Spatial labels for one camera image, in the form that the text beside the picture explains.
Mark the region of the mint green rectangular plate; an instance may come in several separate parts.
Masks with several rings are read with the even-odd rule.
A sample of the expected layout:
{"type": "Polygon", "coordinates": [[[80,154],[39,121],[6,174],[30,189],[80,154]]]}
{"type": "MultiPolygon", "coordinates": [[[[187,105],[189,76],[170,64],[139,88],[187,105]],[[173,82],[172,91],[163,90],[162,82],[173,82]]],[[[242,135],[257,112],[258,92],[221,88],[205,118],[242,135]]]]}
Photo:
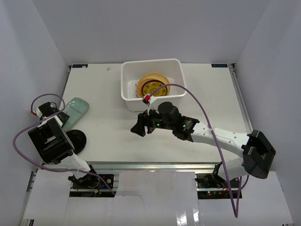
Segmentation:
{"type": "Polygon", "coordinates": [[[89,108],[90,105],[87,101],[79,97],[74,97],[71,99],[63,111],[69,116],[67,122],[63,126],[63,131],[71,130],[82,118],[82,116],[89,110],[89,108]]]}

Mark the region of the dark yellow patterned plate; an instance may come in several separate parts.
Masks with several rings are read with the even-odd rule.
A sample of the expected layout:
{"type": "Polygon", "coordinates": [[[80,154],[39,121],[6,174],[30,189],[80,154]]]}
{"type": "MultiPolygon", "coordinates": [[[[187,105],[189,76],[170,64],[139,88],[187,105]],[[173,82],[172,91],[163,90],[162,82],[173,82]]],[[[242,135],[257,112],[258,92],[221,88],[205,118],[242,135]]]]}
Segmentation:
{"type": "MultiPolygon", "coordinates": [[[[156,89],[158,89],[159,87],[162,87],[163,85],[164,85],[164,83],[162,83],[161,81],[146,82],[142,86],[142,94],[143,94],[143,96],[145,96],[146,94],[151,94],[156,89]]],[[[169,87],[166,86],[166,87],[161,88],[157,92],[155,92],[154,96],[155,97],[163,97],[163,96],[167,96],[168,94],[169,94],[169,87]]]]}

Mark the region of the beige round plate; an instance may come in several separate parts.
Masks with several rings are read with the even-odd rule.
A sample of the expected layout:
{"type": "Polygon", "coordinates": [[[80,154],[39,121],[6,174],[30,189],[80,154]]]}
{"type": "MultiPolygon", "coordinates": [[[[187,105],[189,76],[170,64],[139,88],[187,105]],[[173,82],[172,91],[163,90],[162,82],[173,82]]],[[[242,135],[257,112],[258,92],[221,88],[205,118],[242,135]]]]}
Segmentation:
{"type": "Polygon", "coordinates": [[[136,86],[136,92],[137,92],[138,97],[140,97],[140,98],[144,97],[142,94],[142,86],[143,86],[143,84],[145,84],[146,82],[149,82],[149,81],[161,81],[162,83],[164,83],[164,85],[169,84],[168,78],[160,73],[145,74],[138,81],[137,86],[136,86]]]}

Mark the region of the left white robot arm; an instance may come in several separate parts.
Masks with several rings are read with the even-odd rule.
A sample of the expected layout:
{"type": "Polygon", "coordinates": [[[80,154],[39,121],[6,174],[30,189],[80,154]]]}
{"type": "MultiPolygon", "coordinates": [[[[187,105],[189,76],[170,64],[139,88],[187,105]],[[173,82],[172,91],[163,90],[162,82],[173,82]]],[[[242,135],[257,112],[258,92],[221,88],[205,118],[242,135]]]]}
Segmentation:
{"type": "Polygon", "coordinates": [[[69,116],[59,112],[55,104],[46,102],[35,111],[40,120],[37,127],[28,131],[28,135],[42,160],[47,164],[59,165],[66,169],[75,169],[70,180],[82,187],[97,188],[99,176],[92,165],[80,159],[79,154],[87,143],[86,135],[80,130],[63,130],[69,116]]]}

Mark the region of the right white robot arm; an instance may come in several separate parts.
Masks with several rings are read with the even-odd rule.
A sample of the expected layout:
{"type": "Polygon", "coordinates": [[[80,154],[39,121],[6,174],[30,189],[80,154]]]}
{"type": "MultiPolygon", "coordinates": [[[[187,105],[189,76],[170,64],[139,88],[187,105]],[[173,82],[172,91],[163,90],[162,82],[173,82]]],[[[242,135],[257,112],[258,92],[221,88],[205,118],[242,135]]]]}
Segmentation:
{"type": "Polygon", "coordinates": [[[225,166],[216,164],[209,182],[219,188],[242,176],[266,179],[276,155],[275,148],[261,131],[236,133],[210,129],[197,119],[181,115],[171,102],[163,102],[157,110],[149,108],[138,114],[137,123],[130,131],[144,137],[155,129],[170,130],[180,140],[216,146],[237,155],[225,166]]]}

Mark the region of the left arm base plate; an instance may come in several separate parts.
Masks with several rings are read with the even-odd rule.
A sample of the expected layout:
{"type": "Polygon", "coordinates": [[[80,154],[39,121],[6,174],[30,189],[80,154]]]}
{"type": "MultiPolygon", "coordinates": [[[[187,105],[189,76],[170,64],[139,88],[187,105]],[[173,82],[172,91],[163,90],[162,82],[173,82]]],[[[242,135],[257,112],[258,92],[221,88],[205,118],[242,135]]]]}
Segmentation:
{"type": "Polygon", "coordinates": [[[70,189],[70,197],[81,198],[113,198],[117,191],[117,182],[115,182],[114,174],[99,174],[99,176],[107,183],[108,187],[102,180],[97,179],[93,186],[83,186],[72,182],[70,189]]]}

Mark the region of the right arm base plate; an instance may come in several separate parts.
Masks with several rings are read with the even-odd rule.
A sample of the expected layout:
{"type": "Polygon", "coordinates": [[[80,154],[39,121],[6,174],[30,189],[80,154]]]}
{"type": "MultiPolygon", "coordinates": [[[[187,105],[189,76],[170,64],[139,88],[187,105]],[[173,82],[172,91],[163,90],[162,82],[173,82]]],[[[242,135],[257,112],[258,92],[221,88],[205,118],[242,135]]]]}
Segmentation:
{"type": "Polygon", "coordinates": [[[230,190],[224,180],[213,179],[211,174],[198,173],[195,176],[199,200],[230,199],[230,190]]]}

